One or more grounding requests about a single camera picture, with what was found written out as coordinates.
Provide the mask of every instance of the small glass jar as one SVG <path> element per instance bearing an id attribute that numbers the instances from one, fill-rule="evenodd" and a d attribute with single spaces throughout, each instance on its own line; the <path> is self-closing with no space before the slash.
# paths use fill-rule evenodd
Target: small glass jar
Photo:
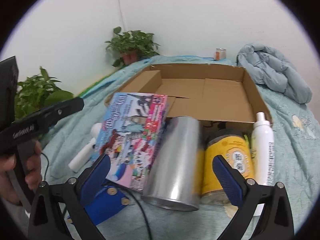
<path id="1" fill-rule="evenodd" d="M 216 48 L 216 60 L 225 59 L 227 57 L 226 49 Z"/>

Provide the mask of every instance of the white spray bottle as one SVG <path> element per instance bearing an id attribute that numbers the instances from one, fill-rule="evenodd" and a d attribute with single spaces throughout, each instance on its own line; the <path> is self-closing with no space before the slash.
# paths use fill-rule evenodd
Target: white spray bottle
<path id="1" fill-rule="evenodd" d="M 253 124 L 251 147 L 256 182 L 260 185 L 273 186 L 274 138 L 270 122 L 265 119 L 263 112 L 257 113 L 257 121 Z M 263 206 L 264 204 L 257 206 L 254 216 L 261 215 Z"/>
<path id="2" fill-rule="evenodd" d="M 78 172 L 82 168 L 82 166 L 85 165 L 87 161 L 90 159 L 93 152 L 93 145 L 96 143 L 96 139 L 98 137 L 101 127 L 102 123 L 95 123 L 92 126 L 90 134 L 93 138 L 86 146 L 84 146 L 80 150 L 80 152 L 78 152 L 78 154 L 68 164 L 69 168 L 73 172 Z"/>

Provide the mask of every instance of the plant pot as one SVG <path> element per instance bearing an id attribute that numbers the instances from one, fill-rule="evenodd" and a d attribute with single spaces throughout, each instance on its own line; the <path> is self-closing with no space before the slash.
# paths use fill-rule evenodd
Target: plant pot
<path id="1" fill-rule="evenodd" d="M 128 51 L 127 53 L 121 53 L 121 57 L 123 58 L 124 64 L 126 66 L 138 61 L 137 50 Z"/>

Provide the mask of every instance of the yellow jar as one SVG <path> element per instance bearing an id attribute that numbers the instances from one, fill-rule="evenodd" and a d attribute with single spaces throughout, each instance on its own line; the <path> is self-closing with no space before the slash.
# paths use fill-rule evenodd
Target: yellow jar
<path id="1" fill-rule="evenodd" d="M 222 155 L 245 179 L 254 179 L 250 149 L 242 133 L 234 129 L 221 129 L 210 137 L 204 154 L 202 204 L 229 203 L 227 195 L 212 170 L 212 160 L 217 155 Z"/>

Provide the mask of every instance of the bed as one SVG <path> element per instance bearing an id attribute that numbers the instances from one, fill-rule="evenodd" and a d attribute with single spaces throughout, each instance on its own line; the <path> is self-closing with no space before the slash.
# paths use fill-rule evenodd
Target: bed
<path id="1" fill-rule="evenodd" d="M 84 109 L 57 123 L 42 138 L 43 152 L 49 158 L 46 180 L 49 184 L 64 183 L 77 177 L 90 166 L 87 163 L 78 173 L 72 172 L 67 164 L 86 145 L 91 136 L 90 129 L 100 122 L 104 113 L 104 99 L 123 82 L 150 64 L 159 63 L 202 63 L 234 65 L 230 60 L 213 62 L 195 56 L 154 56 L 121 69 L 86 91 Z M 275 181 L 285 184 L 291 204 L 295 231 L 299 229 L 308 211 L 318 196 L 320 169 L 320 125 L 305 104 L 295 101 L 257 85 L 259 92 L 270 109 L 275 135 Z M 42 160 L 42 175 L 47 166 Z M 231 218 L 223 206 L 201 205 L 196 212 L 176 212 L 141 202 L 148 217 L 154 239 L 216 239 Z M 250 238 L 259 217 L 254 217 L 244 235 Z M 73 225 L 68 224 L 74 239 L 80 239 Z M 98 225 L 108 239 L 148 239 L 145 222 L 139 207 L 129 205 L 121 212 Z"/>

